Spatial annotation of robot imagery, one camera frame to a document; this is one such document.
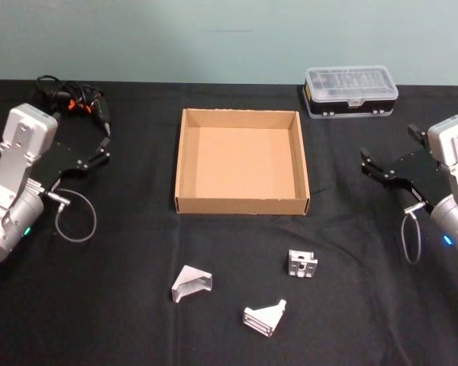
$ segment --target black table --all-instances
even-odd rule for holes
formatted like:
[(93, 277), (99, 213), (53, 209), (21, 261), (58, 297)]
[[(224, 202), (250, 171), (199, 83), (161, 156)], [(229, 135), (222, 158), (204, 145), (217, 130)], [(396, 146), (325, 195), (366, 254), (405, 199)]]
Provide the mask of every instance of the black table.
[[(407, 265), (397, 197), (360, 172), (361, 146), (392, 162), (419, 149), (406, 127), (458, 114), (458, 87), (399, 87), (392, 116), (310, 120), (294, 85), (100, 83), (114, 119), (112, 160), (63, 187), (98, 211), (86, 244), (55, 234), (54, 204), (0, 265), (0, 365), (458, 364), (458, 254), (419, 216), (423, 256)], [(0, 138), (30, 82), (0, 81)], [(311, 185), (306, 217), (176, 214), (182, 108), (301, 111)], [(57, 139), (88, 152), (89, 120), (61, 123)], [(72, 235), (91, 219), (65, 211)], [(289, 249), (314, 251), (315, 277), (285, 273)], [(214, 275), (211, 293), (174, 304), (184, 264)], [(287, 300), (267, 339), (244, 307)]]

